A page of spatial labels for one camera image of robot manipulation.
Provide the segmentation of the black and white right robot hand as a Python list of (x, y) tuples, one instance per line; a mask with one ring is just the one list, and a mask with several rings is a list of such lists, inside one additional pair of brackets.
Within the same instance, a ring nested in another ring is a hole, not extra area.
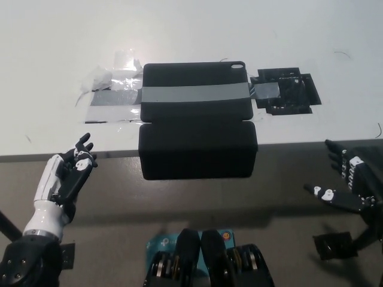
[(382, 146), (347, 148), (325, 140), (331, 167), (345, 181), (347, 190), (305, 184), (303, 188), (319, 201), (351, 213), (362, 213), (382, 202)]

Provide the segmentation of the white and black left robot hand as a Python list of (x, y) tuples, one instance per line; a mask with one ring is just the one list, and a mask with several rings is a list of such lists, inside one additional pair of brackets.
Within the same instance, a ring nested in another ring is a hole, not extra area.
[(62, 241), (65, 226), (74, 219), (78, 194), (98, 166), (89, 139), (90, 133), (84, 134), (73, 149), (48, 160), (35, 193), (34, 214), (23, 230), (24, 236)]

